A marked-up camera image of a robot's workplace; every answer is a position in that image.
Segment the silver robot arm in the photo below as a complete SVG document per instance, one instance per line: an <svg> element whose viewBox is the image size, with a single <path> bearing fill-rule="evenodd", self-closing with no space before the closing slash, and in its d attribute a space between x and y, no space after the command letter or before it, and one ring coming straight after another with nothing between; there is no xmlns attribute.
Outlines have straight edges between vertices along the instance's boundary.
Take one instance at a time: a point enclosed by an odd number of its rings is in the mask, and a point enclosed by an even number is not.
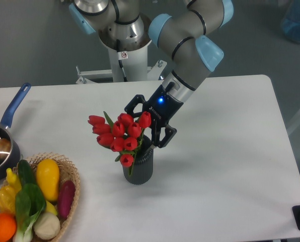
<svg viewBox="0 0 300 242"><path fill-rule="evenodd" d="M231 1L185 1L187 12L173 18L161 14L150 20L139 1L73 1L69 11L80 29L97 33L107 47L114 82L147 78L147 47L154 44L175 63L155 93L136 95L126 106L142 104L152 117L152 148L165 147L176 129L170 119L223 59L223 51L207 35L233 16Z"/></svg>

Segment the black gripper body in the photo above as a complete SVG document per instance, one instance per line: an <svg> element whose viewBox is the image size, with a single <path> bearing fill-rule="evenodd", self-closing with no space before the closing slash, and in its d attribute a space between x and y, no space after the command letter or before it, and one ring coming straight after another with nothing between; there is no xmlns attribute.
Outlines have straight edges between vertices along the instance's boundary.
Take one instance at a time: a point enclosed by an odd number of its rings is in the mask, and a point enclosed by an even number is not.
<svg viewBox="0 0 300 242"><path fill-rule="evenodd" d="M170 82L166 88L160 85L149 100L143 104L142 111L147 111L151 115L151 128L165 127L183 105L183 102L169 93L174 86L173 82Z"/></svg>

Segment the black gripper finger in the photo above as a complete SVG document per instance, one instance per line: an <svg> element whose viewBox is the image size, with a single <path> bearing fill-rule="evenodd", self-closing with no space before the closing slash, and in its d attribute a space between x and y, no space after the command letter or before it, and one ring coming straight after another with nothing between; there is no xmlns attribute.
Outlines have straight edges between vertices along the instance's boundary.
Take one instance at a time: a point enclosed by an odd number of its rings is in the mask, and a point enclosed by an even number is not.
<svg viewBox="0 0 300 242"><path fill-rule="evenodd" d="M141 114L142 114L142 111L140 112L134 112L134 109L136 108L136 106L138 104L143 104L145 103L145 98L142 94L137 94L135 95L132 100L126 105L126 107L124 108L124 111L132 116L133 118L137 118L137 117L140 117Z"/></svg>
<svg viewBox="0 0 300 242"><path fill-rule="evenodd" d="M166 147L167 144L172 140L172 138L177 133L176 128L170 126L169 124L162 126L162 124L157 120L152 121L150 129L151 129L151 144L148 150L154 148Z"/></svg>

